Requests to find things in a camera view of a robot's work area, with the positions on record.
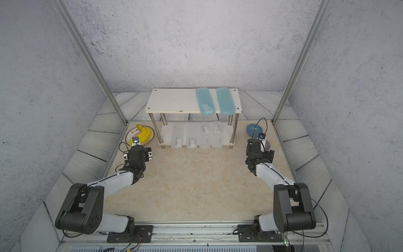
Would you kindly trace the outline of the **clear pencil case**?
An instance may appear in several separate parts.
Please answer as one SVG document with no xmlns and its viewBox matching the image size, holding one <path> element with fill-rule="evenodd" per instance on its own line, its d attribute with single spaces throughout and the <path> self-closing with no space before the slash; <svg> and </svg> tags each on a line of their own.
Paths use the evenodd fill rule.
<svg viewBox="0 0 403 252">
<path fill-rule="evenodd" d="M 198 124 L 190 122 L 185 126 L 185 145 L 188 149 L 194 149 L 198 147 Z"/>
<path fill-rule="evenodd" d="M 211 124 L 207 122 L 202 122 L 199 124 L 199 139 L 198 145 L 202 149 L 207 149 L 211 147 L 211 137 L 212 130 Z"/>
<path fill-rule="evenodd" d="M 221 148 L 224 142 L 224 124 L 219 121 L 215 121 L 212 124 L 212 142 L 213 148 Z"/>
<path fill-rule="evenodd" d="M 183 146 L 184 128 L 185 125 L 183 122 L 175 123 L 172 127 L 171 148 L 179 149 Z"/>
</svg>

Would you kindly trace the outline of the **teal pencil case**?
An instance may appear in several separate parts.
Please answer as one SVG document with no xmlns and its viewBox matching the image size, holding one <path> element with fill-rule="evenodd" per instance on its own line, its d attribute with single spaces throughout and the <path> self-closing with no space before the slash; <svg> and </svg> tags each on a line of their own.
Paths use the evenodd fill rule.
<svg viewBox="0 0 403 252">
<path fill-rule="evenodd" d="M 213 99 L 207 88 L 198 88 L 195 91 L 200 113 L 204 116 L 211 116 L 216 113 Z"/>
<path fill-rule="evenodd" d="M 216 95 L 220 108 L 220 113 L 225 116 L 234 115 L 236 113 L 236 107 L 229 88 L 217 88 Z"/>
</svg>

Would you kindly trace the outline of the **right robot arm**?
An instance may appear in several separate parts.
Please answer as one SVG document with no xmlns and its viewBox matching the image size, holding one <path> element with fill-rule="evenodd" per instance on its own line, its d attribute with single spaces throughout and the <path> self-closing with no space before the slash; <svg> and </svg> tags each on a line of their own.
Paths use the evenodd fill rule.
<svg viewBox="0 0 403 252">
<path fill-rule="evenodd" d="M 247 141 L 247 168 L 273 191 L 273 211 L 255 217 L 255 233 L 284 233 L 316 228 L 317 221 L 307 185 L 281 174 L 272 164 L 274 153 L 273 150 L 266 151 L 259 139 Z"/>
</svg>

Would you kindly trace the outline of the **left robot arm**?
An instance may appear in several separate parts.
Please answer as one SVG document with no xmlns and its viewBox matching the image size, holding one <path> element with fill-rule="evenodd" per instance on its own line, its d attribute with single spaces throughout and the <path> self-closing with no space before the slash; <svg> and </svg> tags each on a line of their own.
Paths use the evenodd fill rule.
<svg viewBox="0 0 403 252">
<path fill-rule="evenodd" d="M 55 226 L 63 232 L 81 234 L 117 233 L 132 235 L 134 218 L 103 211 L 104 200 L 144 176 L 152 149 L 137 145 L 124 154 L 124 167 L 114 175 L 88 184 L 72 185 L 56 217 Z"/>
</svg>

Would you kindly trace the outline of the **white two-tier shelf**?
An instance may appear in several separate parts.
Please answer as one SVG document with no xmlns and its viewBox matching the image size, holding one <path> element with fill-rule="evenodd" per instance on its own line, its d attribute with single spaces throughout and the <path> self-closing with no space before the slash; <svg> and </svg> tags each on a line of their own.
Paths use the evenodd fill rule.
<svg viewBox="0 0 403 252">
<path fill-rule="evenodd" d="M 224 142 L 223 147 L 228 146 L 230 149 L 235 145 L 235 136 L 237 131 L 238 119 L 242 113 L 240 102 L 240 94 L 238 89 L 229 88 L 236 107 L 234 115 L 222 115 L 220 113 L 219 104 L 216 95 L 217 89 L 209 89 L 216 113 L 213 115 L 202 115 L 196 98 L 196 89 L 154 89 L 149 97 L 145 107 L 145 112 L 155 121 L 155 116 L 160 115 L 163 125 L 155 126 L 157 142 L 161 148 L 170 146 L 172 127 L 175 123 L 183 122 L 184 125 L 195 122 L 199 124 L 207 122 L 212 124 L 215 121 L 224 124 Z M 185 145 L 185 128 L 183 146 Z"/>
</svg>

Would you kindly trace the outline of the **purple ceramic bowl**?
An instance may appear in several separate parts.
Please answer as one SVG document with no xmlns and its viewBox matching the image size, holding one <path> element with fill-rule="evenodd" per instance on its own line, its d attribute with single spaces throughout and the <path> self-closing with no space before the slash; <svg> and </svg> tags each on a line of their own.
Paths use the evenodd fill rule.
<svg viewBox="0 0 403 252">
<path fill-rule="evenodd" d="M 264 149 L 265 149 L 265 151 L 270 151 L 270 149 L 271 149 L 271 144 L 268 140 L 264 141 Z"/>
</svg>

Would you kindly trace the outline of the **blue ceramic bowl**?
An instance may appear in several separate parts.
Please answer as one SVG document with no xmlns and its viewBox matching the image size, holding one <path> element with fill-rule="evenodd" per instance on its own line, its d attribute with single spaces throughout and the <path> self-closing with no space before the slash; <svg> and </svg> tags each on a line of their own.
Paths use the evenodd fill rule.
<svg viewBox="0 0 403 252">
<path fill-rule="evenodd" d="M 263 129 L 261 126 L 257 124 L 249 124 L 246 127 L 247 134 L 252 138 L 258 138 L 259 134 L 263 133 Z"/>
</svg>

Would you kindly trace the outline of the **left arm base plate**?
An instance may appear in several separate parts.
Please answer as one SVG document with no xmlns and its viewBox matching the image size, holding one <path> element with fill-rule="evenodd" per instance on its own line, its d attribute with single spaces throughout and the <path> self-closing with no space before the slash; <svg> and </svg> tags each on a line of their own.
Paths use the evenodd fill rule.
<svg viewBox="0 0 403 252">
<path fill-rule="evenodd" d="M 128 226 L 122 233 L 109 233 L 107 243 L 150 243 L 153 229 L 153 225 Z"/>
</svg>

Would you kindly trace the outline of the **aluminium mounting rail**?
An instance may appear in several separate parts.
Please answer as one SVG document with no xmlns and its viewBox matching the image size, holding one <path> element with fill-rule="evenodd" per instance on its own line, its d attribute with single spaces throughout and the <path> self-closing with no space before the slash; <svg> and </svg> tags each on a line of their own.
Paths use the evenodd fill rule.
<svg viewBox="0 0 403 252">
<path fill-rule="evenodd" d="M 134 241 L 108 243 L 107 235 L 64 237 L 59 252 L 338 252 L 325 226 L 313 230 L 276 231 L 268 241 L 257 241 L 252 234 L 239 234 L 239 227 L 251 221 L 139 222 L 141 230 Z"/>
</svg>

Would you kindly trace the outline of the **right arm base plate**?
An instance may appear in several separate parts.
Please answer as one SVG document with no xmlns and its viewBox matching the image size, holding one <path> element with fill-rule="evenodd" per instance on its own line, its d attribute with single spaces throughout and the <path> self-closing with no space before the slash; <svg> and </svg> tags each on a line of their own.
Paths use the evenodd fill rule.
<svg viewBox="0 0 403 252">
<path fill-rule="evenodd" d="M 283 241 L 280 233 L 276 231 L 260 231 L 253 225 L 238 225 L 233 231 L 241 243 L 281 243 Z"/>
</svg>

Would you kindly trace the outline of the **right aluminium frame post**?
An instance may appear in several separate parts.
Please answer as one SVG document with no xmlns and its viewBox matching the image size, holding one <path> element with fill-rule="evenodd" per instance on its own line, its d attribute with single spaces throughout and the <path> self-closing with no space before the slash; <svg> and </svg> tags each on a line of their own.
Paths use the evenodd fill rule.
<svg viewBox="0 0 403 252">
<path fill-rule="evenodd" d="M 277 121 L 280 119 L 280 116 L 282 114 L 282 111 L 285 107 L 285 104 L 290 97 L 293 88 L 297 82 L 298 76 L 303 68 L 303 65 L 309 55 L 310 49 L 314 44 L 314 41 L 319 33 L 319 30 L 321 28 L 321 25 L 325 19 L 326 13 L 329 10 L 331 1 L 330 0 L 323 0 L 320 3 L 319 9 L 317 11 L 317 14 L 313 20 L 312 26 L 307 34 L 307 37 L 305 39 L 305 42 L 303 44 L 302 50 L 300 52 L 300 55 L 298 57 L 298 60 L 296 62 L 296 65 L 292 71 L 292 74 L 289 78 L 289 81 L 284 89 L 283 95 L 281 97 L 281 100 L 279 102 L 279 106 L 277 107 L 277 110 L 275 112 L 274 118 L 272 119 L 272 124 L 276 125 Z"/>
</svg>

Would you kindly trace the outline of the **aluminium frame post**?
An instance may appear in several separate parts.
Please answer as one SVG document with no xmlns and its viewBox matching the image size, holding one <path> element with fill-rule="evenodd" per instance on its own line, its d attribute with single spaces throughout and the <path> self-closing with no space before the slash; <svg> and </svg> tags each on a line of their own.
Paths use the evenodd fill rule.
<svg viewBox="0 0 403 252">
<path fill-rule="evenodd" d="M 123 114 L 118 102 L 116 101 L 110 87 L 108 86 L 104 76 L 102 75 L 96 61 L 94 60 L 91 52 L 85 43 L 82 35 L 80 34 L 77 26 L 75 25 L 72 17 L 70 16 L 68 9 L 65 3 L 62 0 L 52 0 L 51 1 L 55 10 L 57 11 L 58 15 L 60 16 L 61 20 L 63 21 L 65 27 L 67 28 L 69 34 L 71 35 L 72 39 L 78 46 L 84 60 L 86 61 L 88 67 L 90 68 L 91 72 L 93 73 L 94 77 L 96 78 L 99 86 L 101 87 L 102 91 L 106 95 L 106 98 L 110 102 L 114 111 L 118 114 L 120 120 L 126 126 L 128 124 L 128 119 Z"/>
<path fill-rule="evenodd" d="M 283 95 L 281 97 L 281 100 L 279 102 L 279 106 L 277 107 L 277 110 L 275 112 L 274 118 L 272 119 L 272 124 L 276 125 L 277 121 L 280 119 L 280 116 L 282 114 L 282 111 L 285 107 L 285 104 L 290 97 L 293 88 L 297 82 L 298 76 L 303 68 L 303 65 L 309 55 L 310 49 L 314 44 L 314 41 L 319 33 L 319 30 L 321 28 L 321 25 L 325 19 L 326 13 L 329 10 L 331 1 L 330 0 L 323 0 L 320 3 L 319 9 L 317 11 L 317 14 L 313 20 L 312 26 L 307 34 L 307 37 L 305 39 L 305 42 L 303 44 L 302 50 L 300 52 L 300 55 L 298 57 L 298 60 L 296 62 L 296 65 L 292 71 L 292 74 L 289 78 L 289 81 L 284 89 Z"/>
</svg>

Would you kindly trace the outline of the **left aluminium frame post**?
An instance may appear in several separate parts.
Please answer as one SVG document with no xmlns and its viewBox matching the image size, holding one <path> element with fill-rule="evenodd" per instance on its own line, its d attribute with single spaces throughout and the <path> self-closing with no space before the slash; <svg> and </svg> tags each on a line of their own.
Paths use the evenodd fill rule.
<svg viewBox="0 0 403 252">
<path fill-rule="evenodd" d="M 68 9 L 65 3 L 62 0 L 52 0 L 51 1 L 55 10 L 57 11 L 58 15 L 60 16 L 61 20 L 63 21 L 65 27 L 67 28 L 69 34 L 71 35 L 72 39 L 78 46 L 84 60 L 86 61 L 88 67 L 90 68 L 91 72 L 93 73 L 94 77 L 96 78 L 99 86 L 101 87 L 102 91 L 106 95 L 106 98 L 110 102 L 114 111 L 118 114 L 120 120 L 126 126 L 128 124 L 128 119 L 123 114 L 118 102 L 116 101 L 110 87 L 108 86 L 104 76 L 102 75 L 96 61 L 94 60 L 91 52 L 85 43 L 82 35 L 80 34 L 77 26 L 75 25 L 72 17 L 70 16 Z"/>
</svg>

